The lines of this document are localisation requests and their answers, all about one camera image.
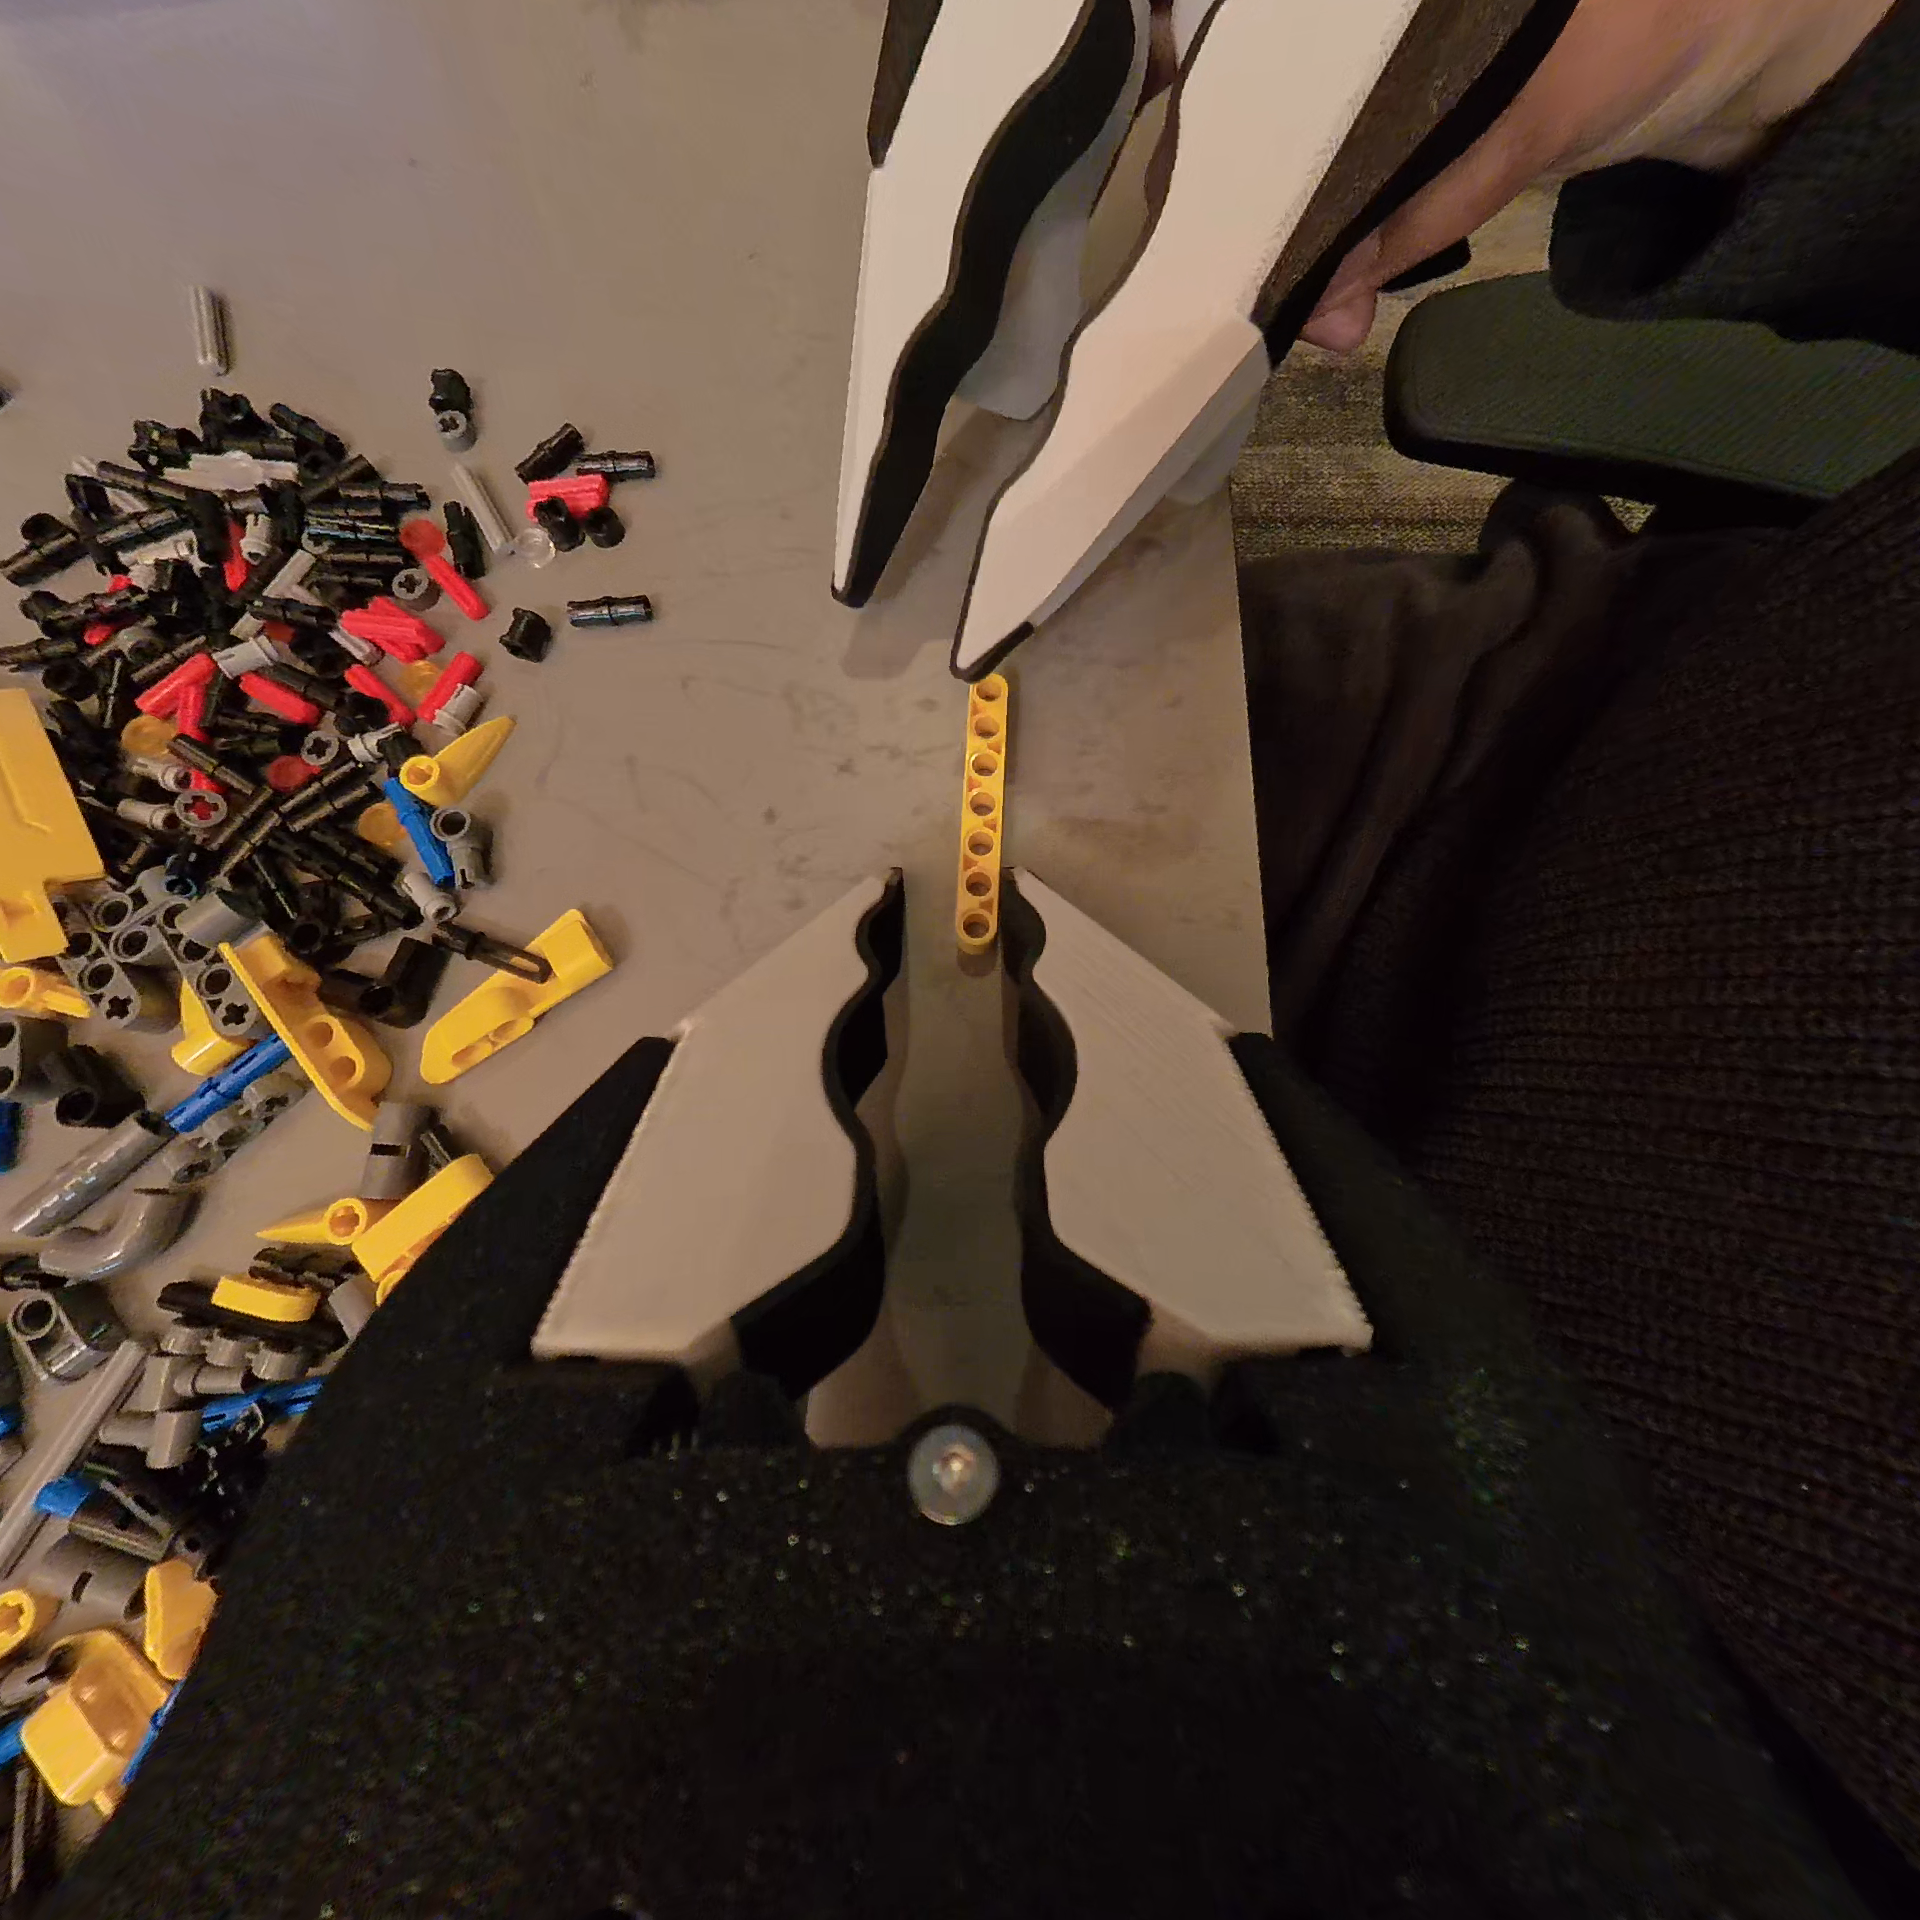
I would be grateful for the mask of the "person's right hand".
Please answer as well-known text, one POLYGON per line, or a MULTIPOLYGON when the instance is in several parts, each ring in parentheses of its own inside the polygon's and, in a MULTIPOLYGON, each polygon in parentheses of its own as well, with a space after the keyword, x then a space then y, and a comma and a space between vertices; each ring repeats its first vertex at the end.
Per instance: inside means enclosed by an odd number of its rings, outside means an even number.
POLYGON ((1366 341, 1392 279, 1534 186, 1631 159, 1733 172, 1831 82, 1893 3, 1577 3, 1499 119, 1337 269, 1300 335, 1366 341))

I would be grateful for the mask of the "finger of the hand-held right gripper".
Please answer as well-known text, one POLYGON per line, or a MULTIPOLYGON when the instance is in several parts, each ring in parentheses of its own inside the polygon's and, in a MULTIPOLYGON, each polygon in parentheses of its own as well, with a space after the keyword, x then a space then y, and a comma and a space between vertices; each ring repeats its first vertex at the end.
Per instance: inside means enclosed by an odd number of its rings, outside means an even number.
POLYGON ((890 3, 837 493, 834 597, 864 607, 947 408, 1029 422, 1083 317, 1092 207, 1140 109, 1147 3, 890 3))
POLYGON ((1140 247, 1075 331, 1046 434, 982 532, 954 674, 974 682, 1135 532, 1265 379, 1261 287, 1416 3, 1217 3, 1167 109, 1140 247))

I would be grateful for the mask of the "yellow fin piece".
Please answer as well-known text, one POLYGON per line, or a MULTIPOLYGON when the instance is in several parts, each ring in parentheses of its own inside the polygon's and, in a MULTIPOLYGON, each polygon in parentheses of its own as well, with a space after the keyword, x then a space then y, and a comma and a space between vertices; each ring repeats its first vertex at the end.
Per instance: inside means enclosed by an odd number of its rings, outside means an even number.
POLYGON ((496 971, 426 1027, 418 1054, 425 1085, 439 1086, 468 1075, 527 1039, 557 1005, 613 974, 613 953, 580 909, 547 924, 532 943, 532 955, 550 965, 543 983, 496 971))

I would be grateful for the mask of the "short yellow holed beam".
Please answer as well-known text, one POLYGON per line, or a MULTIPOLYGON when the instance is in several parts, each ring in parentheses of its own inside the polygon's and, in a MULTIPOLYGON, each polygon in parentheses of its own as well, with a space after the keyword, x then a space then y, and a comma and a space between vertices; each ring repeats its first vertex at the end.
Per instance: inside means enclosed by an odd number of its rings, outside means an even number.
POLYGON ((954 904, 954 937, 967 961, 994 953, 998 938, 1011 712, 1014 691, 1004 674, 970 685, 954 904))

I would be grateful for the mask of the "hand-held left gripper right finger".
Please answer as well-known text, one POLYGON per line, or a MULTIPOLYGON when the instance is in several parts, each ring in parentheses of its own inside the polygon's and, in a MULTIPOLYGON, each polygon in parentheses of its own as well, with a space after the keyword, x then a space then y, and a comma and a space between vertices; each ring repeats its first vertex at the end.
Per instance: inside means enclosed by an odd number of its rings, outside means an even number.
POLYGON ((1375 1345, 1375 1325, 1270 1126, 1237 1034, 1036 874, 1002 893, 1017 1065, 1021 1310, 1108 1412, 1139 1382, 1375 1345))

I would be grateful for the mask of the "person's right forearm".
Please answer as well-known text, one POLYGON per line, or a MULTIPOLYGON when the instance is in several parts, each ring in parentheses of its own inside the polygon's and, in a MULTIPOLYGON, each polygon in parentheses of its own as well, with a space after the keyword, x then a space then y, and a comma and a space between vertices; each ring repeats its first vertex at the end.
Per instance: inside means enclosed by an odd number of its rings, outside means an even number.
POLYGON ((1917 354, 1917 5, 1897 3, 1733 175, 1631 159, 1561 186, 1548 274, 1574 313, 1765 324, 1917 354))

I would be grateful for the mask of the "yellow curved panel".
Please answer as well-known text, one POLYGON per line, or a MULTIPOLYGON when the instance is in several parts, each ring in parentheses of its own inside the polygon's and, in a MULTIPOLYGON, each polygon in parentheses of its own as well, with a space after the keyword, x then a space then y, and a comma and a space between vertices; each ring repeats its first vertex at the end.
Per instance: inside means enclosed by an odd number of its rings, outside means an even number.
POLYGON ((31 698, 2 691, 2 965, 65 947, 54 893, 105 880, 84 808, 31 698))

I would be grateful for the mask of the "pile of mixed building pieces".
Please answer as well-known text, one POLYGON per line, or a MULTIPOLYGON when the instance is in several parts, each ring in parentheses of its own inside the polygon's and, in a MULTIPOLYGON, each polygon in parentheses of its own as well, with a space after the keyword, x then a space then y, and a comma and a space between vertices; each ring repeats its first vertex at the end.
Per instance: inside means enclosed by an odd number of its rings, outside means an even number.
POLYGON ((389 1099, 379 1039, 268 930, 214 974, 2 965, 2 1139, 48 1108, 85 1142, 2 1236, 2 1786, 18 1837, 108 1817, 186 1685, 271 1433, 311 1412, 374 1310, 490 1186, 439 1119, 389 1099), (347 1194, 182 1278, 138 1332, 115 1290, 193 1226, 207 1186, 304 1095, 365 1139, 347 1194))

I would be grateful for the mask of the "pile of black red pins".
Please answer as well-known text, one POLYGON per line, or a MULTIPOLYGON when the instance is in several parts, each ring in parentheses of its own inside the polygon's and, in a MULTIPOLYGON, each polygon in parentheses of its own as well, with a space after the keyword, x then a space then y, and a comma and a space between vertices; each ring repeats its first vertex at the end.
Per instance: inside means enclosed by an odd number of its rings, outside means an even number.
POLYGON ((2 691, 31 698, 105 880, 54 893, 68 938, 34 961, 76 961, 108 1002, 148 947, 207 977, 268 930, 307 967, 389 946, 385 974, 347 977, 365 1002, 452 955, 543 983, 532 946, 468 919, 492 866, 465 800, 503 741, 490 667, 543 664, 554 627, 514 607, 476 654, 432 616, 487 627, 492 560, 617 550, 614 493, 658 475, 651 449, 564 425, 514 463, 506 522, 468 463, 435 500, 311 412, 222 387, 68 469, 65 507, 2 543, 25 624, 2 691))

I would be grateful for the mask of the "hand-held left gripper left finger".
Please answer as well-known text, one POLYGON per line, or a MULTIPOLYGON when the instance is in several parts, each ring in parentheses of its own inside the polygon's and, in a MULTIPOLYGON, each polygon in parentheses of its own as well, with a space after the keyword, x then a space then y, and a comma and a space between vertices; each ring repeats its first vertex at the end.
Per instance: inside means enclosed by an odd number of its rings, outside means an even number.
POLYGON ((881 1305, 877 1147, 857 1105, 887 1061, 900 867, 860 880, 671 1034, 637 1123, 532 1338, 709 1389, 806 1398, 881 1305))

